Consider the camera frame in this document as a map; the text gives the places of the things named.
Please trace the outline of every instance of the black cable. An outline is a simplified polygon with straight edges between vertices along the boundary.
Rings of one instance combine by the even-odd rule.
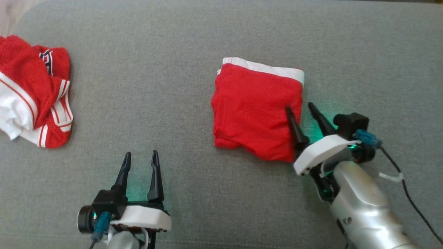
[[[380,145],[380,150],[388,158],[388,160],[392,163],[392,165],[394,165],[394,167],[395,167],[395,169],[397,169],[398,173],[401,173],[401,170],[398,167],[398,165],[396,164],[396,162],[394,161],[394,159],[392,159],[392,157],[388,154],[388,152],[385,150],[385,148],[383,148],[382,145]],[[408,188],[406,187],[406,182],[404,181],[404,179],[401,180],[401,183],[403,184],[403,190],[404,190],[404,193],[406,194],[406,198],[408,198],[409,203],[412,205],[412,207],[415,209],[415,211],[418,213],[418,215],[421,217],[421,219],[424,221],[424,223],[426,223],[427,227],[432,232],[432,234],[435,236],[435,238],[440,242],[440,244],[443,245],[443,240],[434,231],[434,229],[432,228],[431,224],[429,224],[427,219],[423,216],[423,214],[420,212],[418,207],[415,205],[415,203],[412,201],[411,197],[409,196]]]
[[[91,243],[91,246],[89,247],[89,249],[92,249],[94,247],[95,243],[97,243],[97,239],[92,240],[92,243]]]

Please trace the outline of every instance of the couch cushion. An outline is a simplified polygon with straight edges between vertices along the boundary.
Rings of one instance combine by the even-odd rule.
[[[159,152],[173,229],[158,248],[343,248],[310,178],[290,164],[213,146],[210,105],[222,58],[306,73],[305,100],[328,118],[359,112],[403,169],[412,198],[443,234],[443,7],[270,0],[51,1],[16,34],[65,47],[72,61],[72,136],[60,149],[0,134],[0,242],[87,248],[80,207],[110,188],[132,152],[130,200],[146,197]],[[305,108],[302,128],[320,138]],[[380,153],[364,168],[424,248],[438,244]]]

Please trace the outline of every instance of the red fabric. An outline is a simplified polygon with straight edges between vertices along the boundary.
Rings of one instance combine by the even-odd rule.
[[[70,59],[66,49],[38,45],[31,47],[15,35],[0,37],[0,72],[24,90],[37,106],[37,115],[33,117],[35,130],[31,132],[40,133],[40,137],[30,141],[41,146],[41,140],[46,139],[45,147],[48,148],[56,148],[66,143],[72,122],[66,99],[69,90],[66,89],[60,96],[60,88],[69,87],[69,84],[65,84],[70,76]],[[58,121],[54,119],[51,111],[52,109],[57,113],[54,108],[57,103],[63,107],[62,110],[64,109],[64,113],[58,113],[61,117]],[[45,125],[47,136],[41,137],[42,129],[38,129]],[[62,131],[61,127],[67,125],[69,130]]]
[[[294,161],[285,106],[300,121],[303,85],[292,78],[223,64],[215,79],[215,146],[244,147],[263,160]]]

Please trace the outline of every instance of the fabric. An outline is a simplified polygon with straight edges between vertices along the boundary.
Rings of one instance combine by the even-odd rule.
[[[306,73],[304,102],[332,120],[369,117],[409,193],[443,234],[443,5],[303,0],[49,1],[16,34],[71,57],[69,142],[56,150],[0,132],[0,244],[83,249],[78,211],[115,182],[132,153],[129,200],[146,199],[159,152],[172,230],[157,249],[343,249],[309,177],[290,163],[214,147],[210,105],[220,59],[239,56]],[[304,106],[301,128],[321,132]],[[404,231],[440,249],[377,153],[363,165]],[[103,243],[94,249],[104,249]]]
[[[303,83],[300,69],[223,58],[211,100],[215,146],[241,146],[263,160],[293,162],[285,107],[300,122]]]
[[[69,72],[66,49],[0,37],[0,129],[40,147],[65,144],[73,119]]]

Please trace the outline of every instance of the garment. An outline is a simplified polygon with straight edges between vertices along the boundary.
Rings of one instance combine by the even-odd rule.
[[[0,129],[40,147],[65,144],[73,120],[69,73],[66,49],[0,37]]]
[[[288,105],[300,122],[304,72],[223,58],[211,100],[214,144],[243,147],[264,160],[294,161]]]

